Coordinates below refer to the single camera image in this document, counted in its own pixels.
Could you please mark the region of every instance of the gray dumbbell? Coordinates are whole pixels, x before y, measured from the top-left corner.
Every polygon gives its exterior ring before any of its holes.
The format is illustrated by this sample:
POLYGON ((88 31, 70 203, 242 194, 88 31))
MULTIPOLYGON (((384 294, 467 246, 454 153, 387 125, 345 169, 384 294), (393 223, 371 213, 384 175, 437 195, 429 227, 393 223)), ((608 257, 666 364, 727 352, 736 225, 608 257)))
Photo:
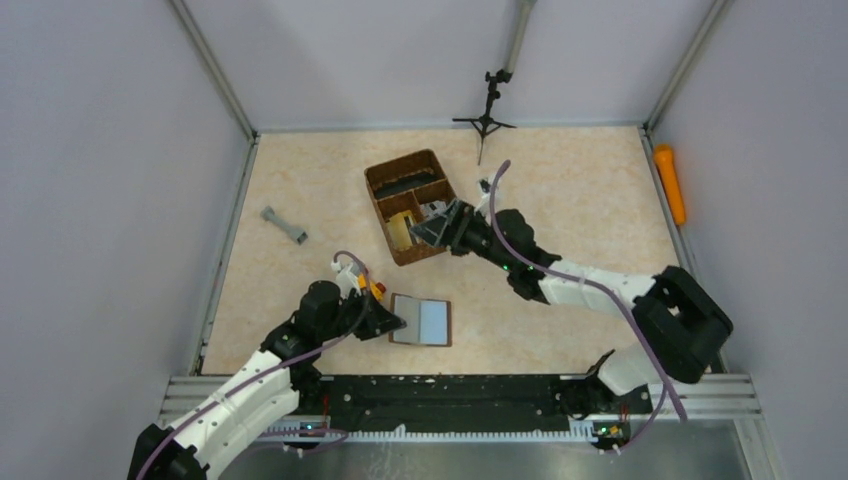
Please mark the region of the gray dumbbell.
POLYGON ((280 230, 286 232, 294 243, 300 245, 309 238, 309 235, 306 234, 306 231, 300 227, 295 225, 289 225, 285 220, 278 217, 276 213, 274 213, 274 209, 270 206, 265 207, 260 214, 262 218, 273 223, 274 225, 280 227, 280 230))

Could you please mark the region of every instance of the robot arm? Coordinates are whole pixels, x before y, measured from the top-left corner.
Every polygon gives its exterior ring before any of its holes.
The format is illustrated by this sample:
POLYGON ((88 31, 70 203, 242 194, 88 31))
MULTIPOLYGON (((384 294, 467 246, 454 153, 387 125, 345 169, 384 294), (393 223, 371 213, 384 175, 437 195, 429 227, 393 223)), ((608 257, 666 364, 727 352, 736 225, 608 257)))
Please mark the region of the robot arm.
POLYGON ((299 357, 346 334, 368 340, 406 326, 380 305, 381 284, 365 292, 355 263, 333 268, 336 281, 313 282, 300 308, 221 388, 164 429, 153 424, 139 435, 128 480, 217 479, 268 425, 294 412, 301 397, 314 394, 321 373, 312 364, 320 352, 299 357), (291 365, 280 368, 286 362, 291 365))
MULTIPOLYGON (((478 184, 488 199, 489 182, 478 184)), ((510 246, 530 262, 579 281, 548 275, 528 266, 508 251, 489 220, 488 201, 473 206, 453 200, 438 217, 419 223, 411 231, 434 247, 451 254, 474 253, 507 272, 507 282, 526 300, 579 305, 591 310, 619 314, 620 308, 599 285, 610 290, 628 309, 655 353, 665 373, 680 382, 696 383, 733 330, 718 305, 685 270, 669 266, 654 276, 609 272, 564 260, 536 245, 533 228, 518 210, 494 213, 510 246)), ((645 383, 658 380, 658 373, 638 344, 605 355, 590 371, 589 380, 621 396, 645 383)))

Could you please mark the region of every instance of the beige marble floor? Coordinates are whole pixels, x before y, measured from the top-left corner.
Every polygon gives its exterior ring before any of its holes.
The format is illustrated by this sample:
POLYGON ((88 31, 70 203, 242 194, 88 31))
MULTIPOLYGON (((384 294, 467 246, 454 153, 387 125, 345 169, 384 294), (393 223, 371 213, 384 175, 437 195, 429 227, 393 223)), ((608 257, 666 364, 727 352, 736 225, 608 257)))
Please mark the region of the beige marble floor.
POLYGON ((307 286, 332 279, 331 255, 356 253, 392 291, 453 303, 453 346, 351 337, 318 360, 331 374, 585 371, 635 337, 620 318, 527 302, 505 272, 442 254, 405 267, 389 255, 365 189, 366 167, 433 149, 460 198, 506 158, 502 207, 516 207, 552 253, 598 267, 656 273, 676 258, 634 127, 519 128, 489 137, 476 165, 473 130, 263 135, 233 246, 204 373, 231 373, 286 320, 307 286), (265 223, 271 205, 309 233, 302 246, 265 223))

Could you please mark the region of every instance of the black tripod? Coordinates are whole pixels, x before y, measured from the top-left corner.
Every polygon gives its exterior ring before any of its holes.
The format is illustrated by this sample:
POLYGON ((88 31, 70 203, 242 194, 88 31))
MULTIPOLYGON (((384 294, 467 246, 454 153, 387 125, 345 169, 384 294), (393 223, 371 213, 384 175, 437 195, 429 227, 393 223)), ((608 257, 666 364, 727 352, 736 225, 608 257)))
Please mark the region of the black tripod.
POLYGON ((489 94, 486 95, 486 113, 480 115, 477 118, 454 118, 454 122, 468 122, 471 126, 477 130, 477 133, 480 134, 480 149, 477 151, 477 165, 480 165, 480 161, 483 159, 483 144, 486 142, 486 137, 495 133, 499 128, 515 128, 515 125, 510 125, 508 123, 503 123, 492 118, 492 105, 495 104, 495 100, 501 98, 501 92, 498 91, 499 83, 509 83, 509 79, 512 77, 511 73, 506 73, 503 69, 498 70, 498 73, 492 75, 489 72, 486 72, 486 81, 489 82, 489 94), (489 127, 492 125, 495 128, 489 130, 489 127))
POLYGON ((512 79, 512 73, 515 71, 515 63, 518 61, 518 52, 521 51, 521 42, 524 41, 524 30, 527 28, 527 20, 530 18, 530 11, 536 0, 517 0, 518 2, 518 20, 515 26, 515 33, 512 37, 512 47, 509 49, 509 57, 506 60, 506 66, 498 73, 492 75, 486 72, 486 81, 489 83, 489 94, 486 95, 486 112, 477 118, 454 118, 454 122, 468 122, 480 134, 480 150, 477 151, 477 165, 483 159, 483 144, 486 142, 486 137, 495 133, 499 128, 515 128, 515 125, 503 123, 492 118, 492 105, 495 100, 501 98, 501 92, 498 91, 499 83, 509 83, 512 79))

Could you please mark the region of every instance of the gray wall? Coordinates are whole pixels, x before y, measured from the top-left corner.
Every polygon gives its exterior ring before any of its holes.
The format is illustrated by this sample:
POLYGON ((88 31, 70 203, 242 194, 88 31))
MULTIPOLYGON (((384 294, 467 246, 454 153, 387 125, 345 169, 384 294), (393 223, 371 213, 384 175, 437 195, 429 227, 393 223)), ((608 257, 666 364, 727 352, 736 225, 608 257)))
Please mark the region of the gray wall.
POLYGON ((731 7, 657 137, 790 478, 844 478, 848 2, 777 3, 731 7))
POLYGON ((2 11, 0 478, 122 478, 246 141, 164 1, 2 11))
MULTIPOLYGON (((515 0, 190 0, 259 129, 448 126, 483 113, 515 0)), ((647 118, 711 0, 541 0, 495 116, 647 118)))

